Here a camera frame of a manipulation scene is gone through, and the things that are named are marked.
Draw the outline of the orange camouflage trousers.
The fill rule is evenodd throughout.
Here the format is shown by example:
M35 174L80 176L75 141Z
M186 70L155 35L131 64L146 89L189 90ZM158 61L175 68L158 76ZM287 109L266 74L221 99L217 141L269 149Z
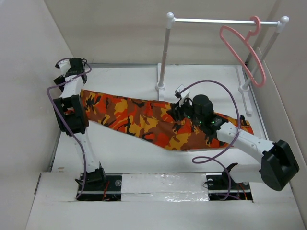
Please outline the orange camouflage trousers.
M89 120L112 130L148 141L166 150L225 148L229 144L210 138L188 119L175 121L167 112L170 102L81 91Z

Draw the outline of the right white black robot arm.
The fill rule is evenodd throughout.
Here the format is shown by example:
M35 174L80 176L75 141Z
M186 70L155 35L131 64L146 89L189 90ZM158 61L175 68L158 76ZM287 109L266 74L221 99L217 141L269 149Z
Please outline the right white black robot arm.
M282 191L299 172L299 165L287 142L272 142L244 131L240 122L234 125L228 118L214 113L213 104L206 95L199 94L191 99L177 92L175 96L179 101L172 105L171 111L176 120L189 119L208 138L234 146L258 162L246 167L246 177L234 163L235 170L228 168L228 173L222 176L224 187L232 189L240 182L259 182L275 191Z

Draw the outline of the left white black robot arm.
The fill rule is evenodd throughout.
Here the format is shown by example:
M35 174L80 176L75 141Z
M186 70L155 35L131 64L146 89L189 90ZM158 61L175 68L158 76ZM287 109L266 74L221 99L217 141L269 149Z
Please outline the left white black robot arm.
M80 186L93 186L102 190L107 184L107 178L101 163L96 159L89 141L87 128L89 120L81 101L81 89L87 82L85 65L87 60L78 57L64 58L55 67L61 75L54 79L60 89L59 98L53 99L55 114L59 128L74 140L84 172L76 182Z

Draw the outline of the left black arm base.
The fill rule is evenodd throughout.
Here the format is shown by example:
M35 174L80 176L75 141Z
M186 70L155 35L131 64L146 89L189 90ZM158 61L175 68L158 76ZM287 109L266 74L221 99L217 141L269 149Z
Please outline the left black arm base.
M75 179L78 184L77 200L78 201L103 201L113 202L121 201L121 187L123 174L105 173L101 167L94 172L86 173L86 183L84 188L84 173L79 179Z

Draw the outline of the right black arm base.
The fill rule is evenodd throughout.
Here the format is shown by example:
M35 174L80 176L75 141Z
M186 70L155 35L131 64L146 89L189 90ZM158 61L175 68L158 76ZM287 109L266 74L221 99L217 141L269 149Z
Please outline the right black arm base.
M207 173L202 186L208 189L210 201L253 200L250 185L236 183L232 178L229 182L226 170Z

